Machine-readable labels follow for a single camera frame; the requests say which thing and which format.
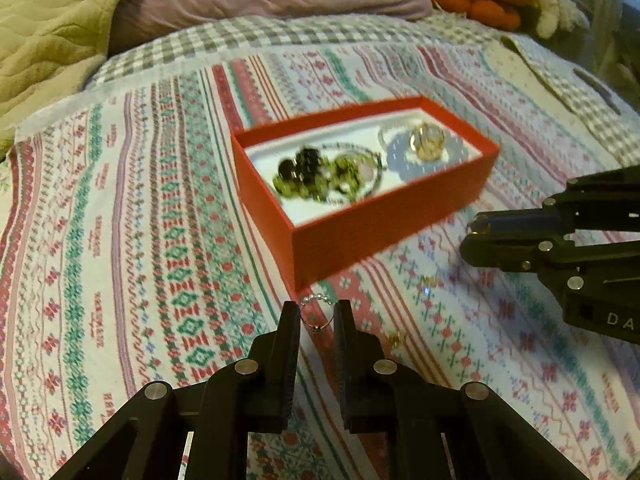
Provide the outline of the small gold earring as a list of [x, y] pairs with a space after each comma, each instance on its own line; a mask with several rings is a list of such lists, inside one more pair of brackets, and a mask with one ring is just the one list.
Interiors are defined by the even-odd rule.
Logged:
[[406, 343], [407, 334], [401, 330], [391, 330], [386, 337], [390, 348], [397, 349]]

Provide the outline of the grey checked bedsheet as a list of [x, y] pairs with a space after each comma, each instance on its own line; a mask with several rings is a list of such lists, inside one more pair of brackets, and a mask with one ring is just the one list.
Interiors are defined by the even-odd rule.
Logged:
[[172, 32], [114, 55], [87, 80], [85, 88], [96, 88], [183, 58], [218, 51], [366, 41], [478, 48], [500, 42], [520, 55], [544, 88], [586, 126], [615, 160], [624, 166], [639, 162], [639, 114], [617, 94], [606, 104], [596, 90], [577, 76], [577, 65], [563, 60], [533, 39], [513, 32], [499, 32], [445, 12], [436, 12], [417, 22], [375, 14], [292, 20], [261, 16], [226, 18]]

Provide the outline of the beige quilted blanket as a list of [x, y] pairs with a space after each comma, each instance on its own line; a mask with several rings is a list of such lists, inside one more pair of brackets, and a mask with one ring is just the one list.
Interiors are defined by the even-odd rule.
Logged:
[[81, 90], [106, 60], [120, 0], [1, 0], [1, 154], [17, 125]]

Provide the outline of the patterned handmade cloth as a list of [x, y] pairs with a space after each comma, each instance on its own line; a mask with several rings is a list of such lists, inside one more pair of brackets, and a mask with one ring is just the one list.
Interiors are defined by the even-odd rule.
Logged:
[[348, 299], [431, 382], [486, 382], [587, 477], [624, 478], [638, 348], [564, 324], [533, 276], [459, 257], [475, 211], [537, 206], [616, 164], [500, 42], [224, 55], [94, 94], [18, 144], [1, 177], [2, 453], [48, 478], [139, 388], [199, 382], [276, 325], [288, 289], [240, 202], [233, 133], [417, 93], [500, 145], [480, 199], [311, 291]]

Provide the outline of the silver hoop earring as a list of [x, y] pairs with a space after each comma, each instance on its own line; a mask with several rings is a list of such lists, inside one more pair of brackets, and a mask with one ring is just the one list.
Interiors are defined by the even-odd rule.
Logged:
[[334, 302], [325, 294], [309, 294], [299, 299], [300, 320], [312, 332], [322, 332], [334, 319]]

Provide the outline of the red jewelry box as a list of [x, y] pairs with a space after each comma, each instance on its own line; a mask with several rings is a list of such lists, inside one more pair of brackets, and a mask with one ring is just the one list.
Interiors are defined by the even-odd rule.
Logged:
[[[465, 162], [405, 181], [384, 171], [372, 196], [352, 205], [277, 197], [278, 162], [303, 145], [322, 152], [337, 143], [378, 148], [378, 128], [393, 122], [444, 127], [470, 151]], [[300, 292], [445, 219], [480, 195], [500, 148], [425, 96], [369, 102], [290, 118], [232, 134], [239, 193], [289, 292]]]

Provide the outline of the green beaded bangle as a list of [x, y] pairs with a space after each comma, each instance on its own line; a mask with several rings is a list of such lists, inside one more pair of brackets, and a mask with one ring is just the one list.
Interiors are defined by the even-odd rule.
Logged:
[[318, 201], [332, 206], [351, 205], [373, 195], [382, 183], [385, 167], [380, 153], [344, 142], [320, 146], [321, 185]]

